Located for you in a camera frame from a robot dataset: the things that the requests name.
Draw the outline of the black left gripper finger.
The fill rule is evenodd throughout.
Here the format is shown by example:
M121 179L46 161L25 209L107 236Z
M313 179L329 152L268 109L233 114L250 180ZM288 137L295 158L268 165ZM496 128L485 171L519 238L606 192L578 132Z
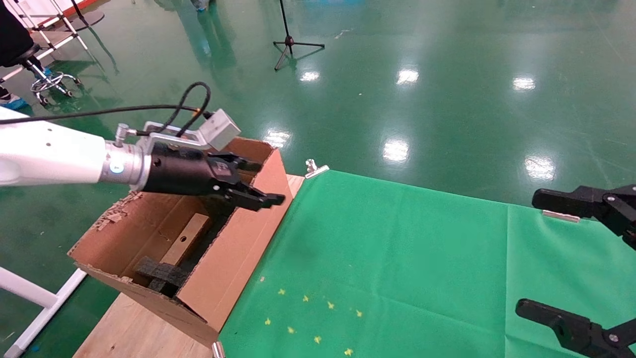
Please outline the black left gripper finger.
M209 157L223 160L238 171L258 173L263 168L263 163L252 161L232 152L209 152Z
M272 206L281 206L286 201L284 194L264 193L245 183L219 185L218 196L232 206L254 212L269 209Z

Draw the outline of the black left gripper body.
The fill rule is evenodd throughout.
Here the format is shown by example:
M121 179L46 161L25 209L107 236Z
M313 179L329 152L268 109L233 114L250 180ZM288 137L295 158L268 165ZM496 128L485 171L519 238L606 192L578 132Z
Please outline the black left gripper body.
M236 183L236 157L155 143L143 192L186 196L224 195Z

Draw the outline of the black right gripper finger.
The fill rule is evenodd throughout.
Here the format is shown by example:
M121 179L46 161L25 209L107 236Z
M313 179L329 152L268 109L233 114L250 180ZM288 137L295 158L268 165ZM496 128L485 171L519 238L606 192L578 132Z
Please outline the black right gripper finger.
M572 192L541 188L532 196L536 209L579 218L595 218L636 249L636 186L614 189L579 186Z
M587 358L634 358L636 320L605 329L587 317L530 299L520 299L515 313L552 329L562 348Z

